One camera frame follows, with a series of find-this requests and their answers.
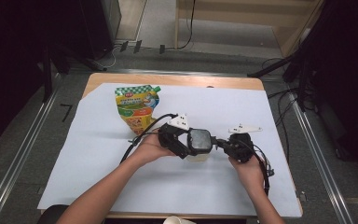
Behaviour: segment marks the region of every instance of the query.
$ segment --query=white sheet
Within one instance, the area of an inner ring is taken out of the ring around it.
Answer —
[[[133,85],[104,83],[81,100],[38,209],[70,204],[118,166],[130,144],[128,140],[134,137],[119,117],[115,103],[115,88],[123,86]],[[269,179],[269,198],[281,216],[301,217],[264,91],[160,87],[155,118],[187,113],[190,127],[209,130],[224,139],[230,135],[227,130],[240,123],[263,128],[250,135],[275,170],[275,176]],[[255,216],[223,149],[213,149],[206,162],[161,158],[147,164],[131,178],[111,211]]]

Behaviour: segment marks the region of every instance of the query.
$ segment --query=green cap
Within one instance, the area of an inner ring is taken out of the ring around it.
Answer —
[[[159,86],[156,86],[155,88],[153,88],[153,91],[159,92],[159,91],[161,91],[161,88]]]

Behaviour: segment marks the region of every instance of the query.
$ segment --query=white bracket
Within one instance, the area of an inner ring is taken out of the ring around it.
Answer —
[[[179,115],[178,117],[176,117],[174,119],[170,119],[170,120],[168,120],[167,123],[175,128],[183,129],[186,131],[188,131],[190,129],[190,126],[188,125],[186,114]]]
[[[253,133],[253,132],[261,132],[261,131],[263,131],[261,127],[244,126],[241,124],[236,128],[228,129],[229,133]]]

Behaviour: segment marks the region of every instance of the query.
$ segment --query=hand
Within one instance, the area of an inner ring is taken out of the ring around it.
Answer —
[[[231,157],[228,157],[228,159],[237,171],[238,177],[248,193],[254,189],[264,188],[264,176],[260,163],[255,156],[246,163],[236,161]]]
[[[169,151],[167,148],[162,147],[159,144],[158,134],[149,134],[141,144],[132,153],[131,158],[136,159],[140,166],[143,166],[151,161],[164,156],[175,156],[175,154]]]

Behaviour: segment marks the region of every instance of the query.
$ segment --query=person's left hand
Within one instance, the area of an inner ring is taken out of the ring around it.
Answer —
[[[160,157],[175,156],[173,152],[159,144],[157,132],[158,130],[154,130],[153,133],[156,134],[149,134],[144,140],[142,140],[141,144],[131,155],[133,159],[140,162],[141,166],[150,163],[151,161],[155,161]]]

